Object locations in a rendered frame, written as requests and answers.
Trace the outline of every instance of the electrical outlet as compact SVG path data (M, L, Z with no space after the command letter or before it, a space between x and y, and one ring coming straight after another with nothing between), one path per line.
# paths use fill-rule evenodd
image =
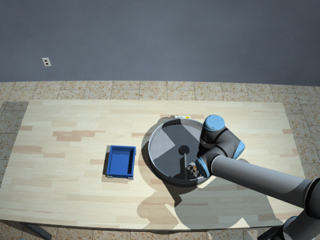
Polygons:
M42 58L42 61L43 61L44 65L45 65L46 67L51 66L51 63L50 63L50 60L49 60L48 57L43 57L43 58Z

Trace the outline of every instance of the wooden table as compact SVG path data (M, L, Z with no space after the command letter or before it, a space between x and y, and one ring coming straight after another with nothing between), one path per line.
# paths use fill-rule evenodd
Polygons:
M282 103L174 100L31 100L0 189L0 219L125 230L280 226L303 209L211 176L164 184L148 141L174 115L209 115L245 144L239 161L305 178ZM111 145L134 146L134 179L107 178Z

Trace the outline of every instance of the blue tray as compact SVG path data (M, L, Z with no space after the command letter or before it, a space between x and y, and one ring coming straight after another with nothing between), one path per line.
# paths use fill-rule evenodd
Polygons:
M135 146L111 145L106 176L134 179L135 155Z

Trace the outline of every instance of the tiled floor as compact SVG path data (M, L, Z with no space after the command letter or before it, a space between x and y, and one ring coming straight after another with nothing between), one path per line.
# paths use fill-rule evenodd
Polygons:
M280 102L286 110L305 178L320 177L320 87L225 82L0 82L0 184L32 99L132 99ZM256 240L268 228L202 232L138 232L47 227L52 240ZM0 240L38 240L16 222L0 220Z

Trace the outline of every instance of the gray circular tray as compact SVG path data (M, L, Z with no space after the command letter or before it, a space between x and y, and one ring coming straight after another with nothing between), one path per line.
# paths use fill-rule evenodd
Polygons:
M192 176L186 165L195 165L203 124L193 119L173 119L158 126L152 133L148 153L152 170L165 182L179 187L197 186L207 178ZM189 153L179 153L188 146Z

